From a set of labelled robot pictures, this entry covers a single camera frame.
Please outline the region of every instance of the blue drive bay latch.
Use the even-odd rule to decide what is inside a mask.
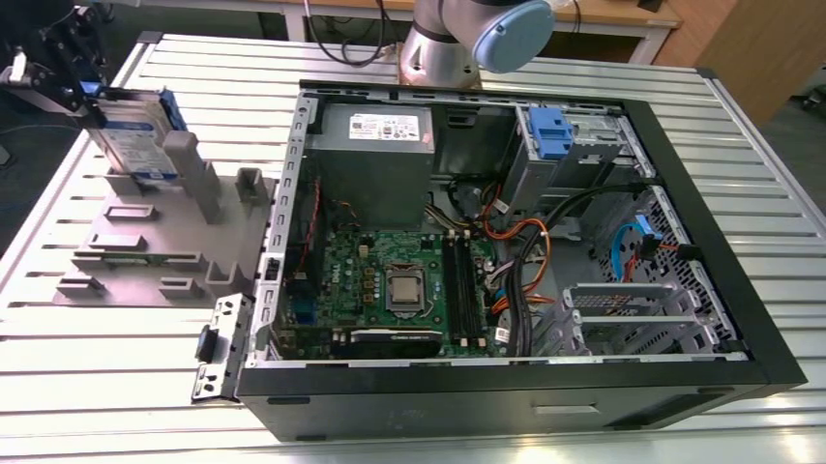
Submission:
[[[533,138],[539,144],[538,153],[543,160],[561,160],[573,146],[573,125],[558,108],[531,108]]]

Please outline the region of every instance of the green circuit board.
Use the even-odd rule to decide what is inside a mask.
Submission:
[[[418,328],[445,335],[441,357],[491,356],[491,340],[451,343],[449,308],[445,288],[443,237],[407,232],[339,232],[331,234],[325,251],[322,294],[315,302],[293,302],[294,312],[313,313],[294,326],[301,359],[323,359],[325,344],[334,329]],[[491,244],[471,243],[474,265],[493,258]],[[423,274],[423,310],[410,317],[398,317],[387,309],[389,269],[395,266],[415,269]],[[483,301],[478,286],[478,301]],[[485,327],[485,309],[479,307]]]

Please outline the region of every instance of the motherboard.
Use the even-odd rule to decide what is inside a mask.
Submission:
[[[483,303],[491,260],[491,243],[470,237],[331,233],[321,293],[291,298],[295,358],[349,357],[345,345],[359,343],[375,347],[371,357],[494,356]]]

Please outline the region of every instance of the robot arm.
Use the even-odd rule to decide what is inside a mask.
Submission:
[[[554,30],[545,0],[418,0],[402,50],[401,74],[413,85],[471,87],[479,66],[518,70]]]
[[[47,111],[100,116],[84,83],[106,84],[99,13],[72,0],[0,1],[0,87]]]

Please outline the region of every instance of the desk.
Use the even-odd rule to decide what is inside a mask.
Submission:
[[[246,12],[277,13],[287,19],[291,41],[307,42],[303,0],[107,0],[131,6],[204,8]],[[414,20],[415,0],[385,0],[393,19]],[[637,7],[637,0],[579,0],[582,24],[579,32],[603,36],[635,37],[641,41],[629,63],[649,65],[659,52],[669,33],[683,21],[665,3],[658,13]],[[345,17],[378,18],[375,0],[311,0],[313,14]],[[558,11],[557,31],[571,32],[575,8]]]
[[[354,58],[370,50],[354,46]],[[354,70],[311,43],[167,35],[138,45],[115,85],[176,92],[219,174],[248,166],[279,178],[302,78],[394,83],[397,63]],[[650,102],[809,384],[662,431],[282,446],[244,407],[190,405],[211,307],[52,305],[110,193],[108,162],[83,133],[0,260],[0,455],[84,464],[826,462],[826,221],[726,89],[692,69],[550,59],[483,72],[483,84]]]

